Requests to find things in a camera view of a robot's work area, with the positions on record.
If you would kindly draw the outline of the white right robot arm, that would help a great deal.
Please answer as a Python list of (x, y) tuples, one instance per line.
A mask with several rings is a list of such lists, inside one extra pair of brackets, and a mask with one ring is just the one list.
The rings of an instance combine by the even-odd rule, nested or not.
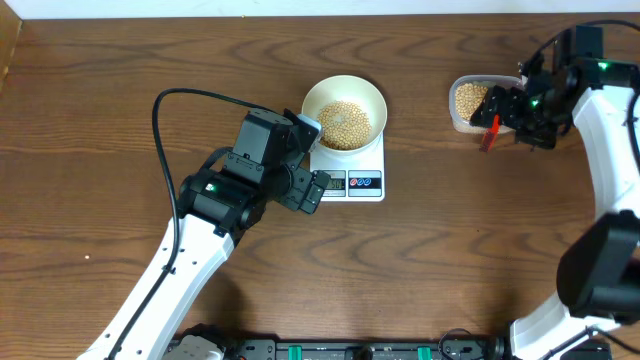
[(577, 129), (587, 154), (595, 221), (561, 257), (555, 292), (486, 350), (490, 359), (560, 359), (639, 321), (639, 67), (604, 55), (596, 20), (548, 40), (552, 65), (537, 50), (520, 64), (520, 88), (490, 87), (470, 115), (488, 151), (501, 127), (515, 140), (553, 149)]

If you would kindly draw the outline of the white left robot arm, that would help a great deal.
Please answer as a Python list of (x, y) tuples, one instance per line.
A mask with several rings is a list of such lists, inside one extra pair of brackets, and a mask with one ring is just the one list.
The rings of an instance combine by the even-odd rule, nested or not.
[(160, 359), (203, 286), (235, 248), (198, 216), (171, 220), (148, 268), (82, 360)]

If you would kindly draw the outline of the red measuring scoop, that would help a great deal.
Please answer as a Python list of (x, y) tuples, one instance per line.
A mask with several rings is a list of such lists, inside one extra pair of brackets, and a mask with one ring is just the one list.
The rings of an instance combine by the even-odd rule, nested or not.
[(499, 134), (501, 127), (501, 119), (498, 114), (491, 117), (486, 117), (483, 120), (483, 124), (486, 126), (486, 131), (483, 135), (480, 148), (481, 152), (489, 152), (495, 144), (496, 138)]

